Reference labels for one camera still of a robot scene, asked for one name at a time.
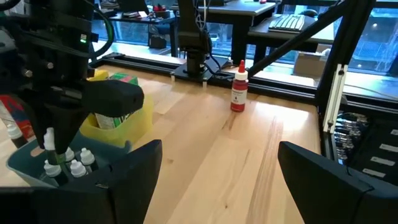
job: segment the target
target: bottle cap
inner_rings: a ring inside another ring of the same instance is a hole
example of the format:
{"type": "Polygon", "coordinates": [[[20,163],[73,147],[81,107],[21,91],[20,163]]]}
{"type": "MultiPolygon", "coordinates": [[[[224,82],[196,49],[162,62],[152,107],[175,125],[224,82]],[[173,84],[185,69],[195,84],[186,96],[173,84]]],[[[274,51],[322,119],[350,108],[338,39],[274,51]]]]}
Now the bottle cap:
{"type": "Polygon", "coordinates": [[[47,128],[47,133],[44,135],[44,148],[46,150],[55,150],[55,143],[54,143],[54,129],[47,128]]]}
{"type": "Polygon", "coordinates": [[[70,147],[68,147],[67,151],[65,152],[65,160],[67,162],[70,162],[74,158],[75,158],[75,153],[72,151],[70,147]]]}
{"type": "Polygon", "coordinates": [[[81,149],[80,157],[81,162],[85,166],[91,165],[95,161],[93,153],[91,153],[91,151],[86,148],[81,149]]]}
{"type": "Polygon", "coordinates": [[[48,160],[44,161],[44,170],[49,177],[56,177],[62,171],[60,165],[51,165],[48,160]]]}
{"type": "Polygon", "coordinates": [[[17,139],[17,138],[22,137],[22,131],[18,128],[18,126],[15,126],[13,124],[7,125],[7,132],[8,132],[8,136],[11,139],[17,139]]]}
{"type": "Polygon", "coordinates": [[[246,68],[244,67],[244,60],[241,61],[241,64],[239,65],[239,70],[235,73],[235,79],[241,81],[248,79],[248,71],[246,71],[246,68]]]}
{"type": "Polygon", "coordinates": [[[78,162],[76,159],[74,159],[72,160],[72,164],[70,165],[70,172],[74,177],[78,178],[86,175],[87,170],[81,162],[78,162]]]}

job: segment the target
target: desk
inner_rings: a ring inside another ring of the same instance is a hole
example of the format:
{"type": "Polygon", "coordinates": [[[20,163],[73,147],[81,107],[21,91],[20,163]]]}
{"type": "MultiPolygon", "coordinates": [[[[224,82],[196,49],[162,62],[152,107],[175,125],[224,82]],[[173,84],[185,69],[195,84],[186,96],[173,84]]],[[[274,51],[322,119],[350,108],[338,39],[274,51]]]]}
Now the desk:
{"type": "MultiPolygon", "coordinates": [[[[290,141],[320,153],[316,107],[248,94],[246,110],[238,114],[229,109],[229,89],[208,86],[204,91],[180,80],[172,85],[170,77],[102,69],[137,76],[154,99],[153,130],[136,144],[163,141],[162,168],[145,224],[303,223],[277,149],[280,141],[290,141]]],[[[26,186],[4,165],[15,148],[0,123],[0,185],[26,186]]]]}
{"type": "MultiPolygon", "coordinates": [[[[232,24],[231,58],[238,65],[246,58],[247,33],[249,28],[258,25],[274,12],[276,4],[273,2],[260,4],[258,2],[246,2],[247,0],[235,0],[225,6],[210,6],[208,8],[208,22],[232,24]]],[[[178,10],[178,5],[172,6],[172,10],[178,10]]]]}
{"type": "MultiPolygon", "coordinates": [[[[292,39],[296,34],[289,34],[283,32],[272,32],[268,31],[269,24],[280,17],[281,14],[274,14],[266,21],[260,23],[256,27],[250,28],[248,33],[249,44],[256,45],[256,53],[254,55],[254,63],[264,58],[267,47],[278,48],[283,45],[287,40],[292,39]]],[[[315,34],[313,37],[308,39],[302,45],[298,46],[296,50],[302,50],[306,52],[316,52],[318,44],[329,44],[332,45],[335,39],[333,24],[328,25],[326,28],[315,34]]]]}
{"type": "Polygon", "coordinates": [[[118,12],[116,16],[110,17],[110,21],[114,22],[132,22],[139,24],[152,24],[152,25],[160,25],[160,24],[168,24],[170,29],[170,44],[171,44],[171,54],[173,57],[178,57],[178,42],[177,42],[177,26],[175,23],[174,14],[170,12],[170,17],[166,19],[149,19],[145,18],[128,18],[123,17],[121,12],[118,12]]]}

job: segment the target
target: red box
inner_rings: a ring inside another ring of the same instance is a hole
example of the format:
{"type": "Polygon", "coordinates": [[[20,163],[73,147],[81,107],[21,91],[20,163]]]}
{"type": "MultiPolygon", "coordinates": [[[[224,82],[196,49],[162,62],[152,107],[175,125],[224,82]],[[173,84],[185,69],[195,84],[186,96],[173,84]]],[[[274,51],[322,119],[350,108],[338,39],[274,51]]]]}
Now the red box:
{"type": "Polygon", "coordinates": [[[27,140],[34,137],[32,125],[24,109],[10,96],[0,95],[0,118],[5,125],[16,124],[27,140]]]}

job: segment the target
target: wooden table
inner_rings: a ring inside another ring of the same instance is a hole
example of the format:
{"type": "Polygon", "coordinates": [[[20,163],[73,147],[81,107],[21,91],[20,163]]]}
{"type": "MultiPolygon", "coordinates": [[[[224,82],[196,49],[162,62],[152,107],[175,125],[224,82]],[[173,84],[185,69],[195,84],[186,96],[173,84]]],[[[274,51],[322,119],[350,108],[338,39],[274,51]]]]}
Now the wooden table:
{"type": "MultiPolygon", "coordinates": [[[[290,141],[320,152],[314,106],[248,94],[245,112],[233,113],[229,89],[208,86],[205,91],[168,77],[102,69],[139,77],[144,92],[154,98],[153,131],[137,143],[163,141],[162,168],[146,224],[303,223],[277,149],[280,141],[290,141]]],[[[27,185],[5,167],[15,147],[2,123],[0,149],[0,185],[27,185]]]]}

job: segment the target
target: red bottle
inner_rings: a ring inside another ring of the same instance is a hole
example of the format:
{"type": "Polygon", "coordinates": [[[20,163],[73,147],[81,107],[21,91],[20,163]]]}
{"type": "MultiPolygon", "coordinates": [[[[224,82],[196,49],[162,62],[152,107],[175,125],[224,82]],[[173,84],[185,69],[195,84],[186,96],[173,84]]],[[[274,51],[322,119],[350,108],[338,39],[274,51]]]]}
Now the red bottle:
{"type": "Polygon", "coordinates": [[[248,72],[244,67],[244,60],[239,65],[238,72],[235,73],[235,78],[232,82],[231,94],[231,110],[235,112],[243,112],[248,95],[248,72]]]}

